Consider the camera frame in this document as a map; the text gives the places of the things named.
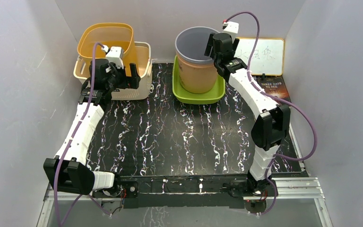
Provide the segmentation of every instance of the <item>book cover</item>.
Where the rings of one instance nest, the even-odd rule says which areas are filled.
[[[291,102],[283,76],[256,76],[256,81],[267,94]]]

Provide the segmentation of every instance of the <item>orange plastic bin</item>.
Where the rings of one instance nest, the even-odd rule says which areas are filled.
[[[131,76],[130,63],[135,63],[137,68],[139,67],[134,45],[134,32],[130,25],[122,23],[100,23],[87,28],[77,46],[77,52],[87,67],[89,67],[92,60],[95,42],[100,42],[109,48],[112,46],[120,46],[123,48],[124,54],[122,60],[126,68],[127,76]],[[101,50],[100,46],[97,46],[96,58],[105,58],[105,53]]]

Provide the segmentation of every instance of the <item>robotic arm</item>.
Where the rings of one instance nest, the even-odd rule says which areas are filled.
[[[112,172],[91,171],[86,167],[86,155],[91,138],[95,132],[98,122],[101,120],[107,104],[111,101],[112,91],[118,88],[137,89],[140,76],[137,72],[136,64],[130,64],[131,76],[126,76],[125,67],[121,60],[123,49],[121,47],[107,46],[102,48],[106,52],[106,59],[97,59],[95,69],[92,64],[89,67],[90,75],[95,70],[95,85],[92,94],[91,105],[85,119],[78,126],[78,123],[86,111],[90,89],[87,89],[88,78],[81,90],[78,100],[76,117],[70,131],[55,155],[55,158],[47,158],[43,168],[53,187],[56,167],[59,159],[66,149],[67,141],[73,142],[64,157],[61,169],[59,170],[58,191],[88,195],[91,191],[107,189],[109,194],[117,192],[117,175]],[[72,138],[74,129],[78,126],[79,133]]]
[[[238,24],[226,22],[223,28],[223,33],[210,35],[205,55],[214,59],[218,74],[240,93],[256,119],[251,130],[255,154],[247,182],[232,181],[230,187],[244,188],[241,192],[243,194],[263,192],[269,185],[266,178],[271,180],[271,171],[265,175],[266,169],[289,131],[290,108],[287,105],[279,105],[253,86],[255,84],[259,87],[247,72],[247,65],[234,57],[239,43],[239,39],[236,38]]]

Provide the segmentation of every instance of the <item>white basket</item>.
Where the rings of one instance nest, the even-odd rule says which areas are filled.
[[[117,89],[117,91],[112,92],[112,100],[141,100],[149,95],[152,84],[151,46],[144,42],[135,42],[135,45],[138,59],[138,74],[141,77],[140,85],[138,89]],[[82,84],[90,77],[90,72],[86,69],[86,63],[80,56],[77,58],[76,65],[74,66],[73,75]]]

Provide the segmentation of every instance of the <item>marble tabletop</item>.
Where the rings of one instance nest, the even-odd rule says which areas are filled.
[[[108,105],[90,143],[87,166],[121,176],[247,173],[254,155],[254,116],[240,95],[226,86],[215,104],[186,105],[172,92],[173,64],[156,63],[152,69],[147,99]],[[278,152],[296,157],[290,136]],[[277,157],[272,171],[301,169]]]

